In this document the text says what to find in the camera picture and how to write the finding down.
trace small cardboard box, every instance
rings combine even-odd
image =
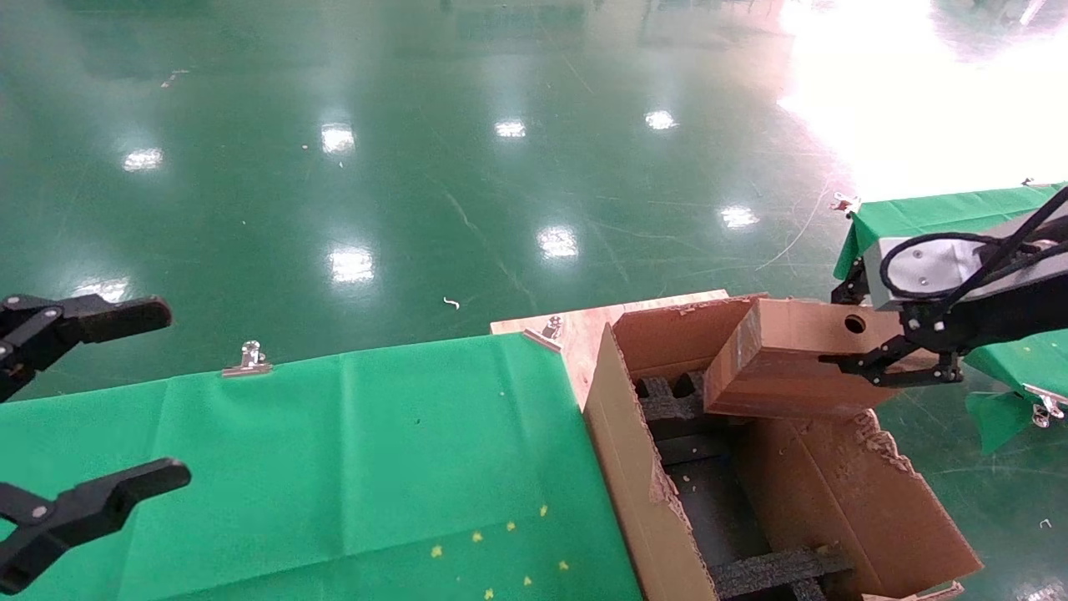
[[[901,334],[898,314],[811,300],[751,298],[716,321],[731,329],[705,378],[705,411],[750,417],[849,417],[897,391],[842,374],[820,355],[864,354]],[[933,365],[921,351],[897,369]]]

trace green cloth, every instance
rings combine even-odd
[[[563,362],[519,334],[0,406],[0,480],[45,496],[168,456],[189,487],[20,599],[641,599]]]
[[[838,255],[834,275],[845,279],[852,262],[880,237],[980,232],[1038,208],[1064,186],[1018,187],[862,204],[853,215],[853,224]],[[1068,392],[1066,349],[1068,331],[1059,331],[980,347],[964,359],[965,364],[1014,390],[1005,394],[973,393],[965,400],[979,428],[984,453],[993,453],[1031,424],[1031,406],[1036,401],[1024,394],[1024,383],[1052,392]]]

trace black cable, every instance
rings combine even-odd
[[[883,257],[882,262],[879,264],[879,278],[882,280],[883,285],[886,286],[895,296],[900,296],[902,298],[912,298],[916,300],[933,300],[941,299],[939,304],[936,306],[932,313],[932,319],[938,319],[945,315],[945,313],[952,309],[958,300],[960,300],[965,294],[979,287],[986,285],[990,282],[1002,279],[1008,274],[1011,274],[1020,269],[1026,268],[1031,265],[1048,258],[1055,254],[1061,254],[1068,251],[1068,242],[1062,242],[1056,246],[1047,248],[1045,250],[1038,247],[1025,243],[1023,239],[1038,228],[1057,208],[1059,208],[1066,201],[1068,201],[1068,187],[1064,187],[1057,190],[1050,200],[1035,210],[1031,217],[1027,218],[1012,234],[1005,238],[999,238],[983,234],[971,234],[964,232],[949,232],[949,233],[934,233],[934,234],[923,234],[912,238],[909,238],[904,243],[894,247],[886,255]],[[938,289],[931,291],[912,291],[908,289],[901,289],[890,280],[889,269],[890,262],[897,256],[899,253],[925,241],[941,240],[941,239],[963,239],[968,241],[979,241],[983,243],[995,244],[998,249],[990,256],[990,258],[983,262],[978,269],[975,270],[963,283],[956,286],[955,288]],[[1006,267],[998,269],[1002,262],[1005,260],[1014,251],[1027,252],[1030,255],[1022,260],[1012,263]]]
[[[1061,243],[1051,246],[1049,248],[1043,248],[1042,250],[1035,252],[1034,254],[1027,255],[1025,258],[1022,258],[1015,263],[1009,263],[1008,265],[1002,267],[1001,269],[998,269],[996,271],[990,273],[989,275],[987,275],[987,279],[979,284],[978,287],[981,287],[991,282],[995,282],[1000,279],[1006,278],[1019,271],[1020,269],[1026,269],[1027,267],[1035,265],[1039,260],[1045,260],[1050,256],[1064,254],[1065,252],[1068,252],[1068,241],[1062,241]]]
[[[893,249],[891,249],[890,252],[888,252],[886,255],[883,257],[882,263],[879,264],[879,279],[882,280],[882,284],[886,286],[886,289],[891,290],[894,294],[894,296],[900,296],[901,298],[911,298],[914,300],[930,300],[933,298],[942,298],[943,296],[946,295],[946,292],[954,289],[952,287],[947,287],[944,289],[914,291],[911,289],[902,289],[898,287],[890,279],[890,273],[889,273],[890,262],[894,259],[895,256],[912,248],[913,246],[918,246],[927,241],[942,240],[942,239],[963,239],[967,241],[979,241],[983,243],[993,243],[993,244],[1001,244],[1003,241],[1005,241],[1005,238],[988,236],[983,234],[973,234],[968,232],[940,232],[933,234],[922,234],[915,237],[911,237],[905,240],[904,242],[895,246]],[[1025,252],[1026,251],[1038,252],[1040,249],[1037,246],[1025,244],[1025,247],[1022,250],[1024,250]]]
[[[983,280],[1001,265],[1002,260],[1008,257],[1010,253],[1023,243],[1023,239],[1025,237],[1037,230],[1039,225],[1049,219],[1053,211],[1061,208],[1061,205],[1063,205],[1066,201],[1068,201],[1068,187],[1057,190],[1057,193],[1053,194],[1053,197],[1046,201],[1046,204],[1041,205],[1038,210],[1032,212],[1031,217],[1027,217],[1027,220],[1024,221],[1022,225],[1017,227],[1012,235],[1005,239],[1005,242],[994,251],[990,258],[984,260],[983,265],[980,265],[978,269],[975,269],[975,272],[964,280],[964,283],[958,285],[957,289],[953,290],[948,296],[942,299],[934,309],[932,318],[938,319],[944,316],[951,307],[957,304],[957,300],[960,300],[965,294],[978,287]]]

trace silver metal bracket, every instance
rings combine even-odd
[[[1061,406],[1068,407],[1068,399],[1057,395],[1056,393],[1051,393],[1045,389],[1032,386],[1026,383],[1024,383],[1023,390],[1032,395],[1035,395],[1042,401],[1042,405],[1036,404],[1032,406],[1031,422],[1035,426],[1038,426],[1039,428],[1049,428],[1050,418],[1065,418],[1065,412],[1061,409]]]
[[[267,355],[260,351],[260,343],[249,341],[241,346],[241,364],[222,370],[223,378],[240,378],[269,374],[274,366],[267,363]]]
[[[523,336],[554,353],[559,353],[563,350],[563,347],[559,343],[563,331],[564,319],[560,316],[553,316],[545,323],[545,328],[541,329],[541,332],[535,332],[534,330],[528,328],[523,331]]]

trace green epoxy floor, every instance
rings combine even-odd
[[[717,287],[826,299],[835,191],[1068,178],[1065,4],[0,0],[0,292],[177,318],[26,397],[249,338],[289,362]],[[968,598],[1068,599],[1066,430],[980,457],[963,394],[881,414],[987,563]]]

